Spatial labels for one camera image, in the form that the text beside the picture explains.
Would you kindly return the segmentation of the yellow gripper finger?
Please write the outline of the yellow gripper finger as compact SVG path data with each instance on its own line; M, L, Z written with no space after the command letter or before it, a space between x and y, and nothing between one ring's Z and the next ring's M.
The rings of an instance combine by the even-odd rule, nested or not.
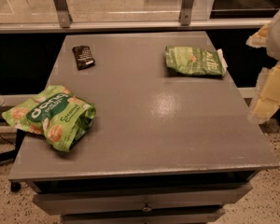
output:
M257 32L252 34L247 40L246 44L252 48L266 48L268 37L269 24L264 24Z
M280 62L271 69L262 68L247 119L254 124L268 121L280 108Z

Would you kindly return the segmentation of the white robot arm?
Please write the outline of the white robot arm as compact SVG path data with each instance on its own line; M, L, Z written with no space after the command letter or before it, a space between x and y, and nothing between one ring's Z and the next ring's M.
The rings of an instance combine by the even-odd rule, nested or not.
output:
M246 44L252 48L266 48L267 55L277 60L273 68L261 69L249 107L248 120L262 124L280 108L280 9L270 23L246 40Z

